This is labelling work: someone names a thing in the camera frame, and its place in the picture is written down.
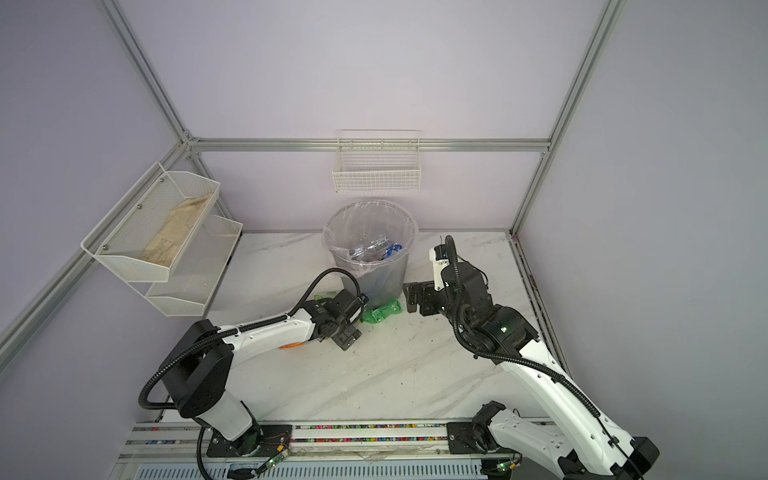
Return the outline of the orange label bottle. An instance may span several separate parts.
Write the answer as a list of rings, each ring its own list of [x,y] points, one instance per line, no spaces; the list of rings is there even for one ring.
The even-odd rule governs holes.
[[[304,342],[299,342],[299,343],[292,343],[292,344],[284,345],[284,346],[281,346],[279,348],[281,350],[286,350],[286,349],[293,349],[293,348],[301,347],[303,345],[304,345]]]

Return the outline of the crushed green bottle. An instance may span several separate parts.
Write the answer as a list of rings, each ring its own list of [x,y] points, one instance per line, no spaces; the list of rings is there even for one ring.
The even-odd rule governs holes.
[[[378,324],[391,316],[399,315],[401,312],[402,306],[399,300],[393,299],[380,307],[366,310],[361,317],[361,322],[365,324]]]

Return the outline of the blue label bottle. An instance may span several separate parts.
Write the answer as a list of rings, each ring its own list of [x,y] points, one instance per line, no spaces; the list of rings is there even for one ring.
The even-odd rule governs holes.
[[[394,256],[396,253],[400,252],[403,249],[403,246],[397,243],[390,243],[384,251],[384,255],[382,256],[382,259],[388,259]]]

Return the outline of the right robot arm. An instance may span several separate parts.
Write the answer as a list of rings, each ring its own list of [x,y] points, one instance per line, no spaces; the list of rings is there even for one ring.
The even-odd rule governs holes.
[[[520,382],[559,429],[543,428],[490,401],[472,419],[473,447],[481,453],[513,450],[560,479],[644,478],[659,448],[610,420],[538,330],[516,309],[493,301],[487,276],[458,255],[452,236],[431,249],[430,261],[432,280],[403,287],[408,310],[443,315],[462,348]]]

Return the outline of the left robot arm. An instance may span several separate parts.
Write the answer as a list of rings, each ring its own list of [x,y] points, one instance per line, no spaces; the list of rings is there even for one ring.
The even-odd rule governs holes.
[[[347,349],[360,336],[354,326],[367,297],[343,290],[330,299],[307,296],[288,313],[237,326],[195,322],[139,394],[146,410],[173,408],[241,450],[258,449],[265,437],[245,404],[228,391],[230,371],[257,356],[293,344],[333,340]]]

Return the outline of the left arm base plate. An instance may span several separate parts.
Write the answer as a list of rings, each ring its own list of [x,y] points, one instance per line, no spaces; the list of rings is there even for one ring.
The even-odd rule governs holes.
[[[212,431],[207,447],[208,458],[269,458],[289,448],[293,433],[290,424],[259,424],[236,440],[227,440],[218,430]]]

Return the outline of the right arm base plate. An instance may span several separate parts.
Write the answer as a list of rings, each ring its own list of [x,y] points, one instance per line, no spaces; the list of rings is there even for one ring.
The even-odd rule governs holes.
[[[453,455],[515,453],[515,450],[499,444],[490,431],[491,421],[499,412],[505,410],[505,405],[490,401],[484,404],[470,421],[448,422],[446,430],[449,452]]]

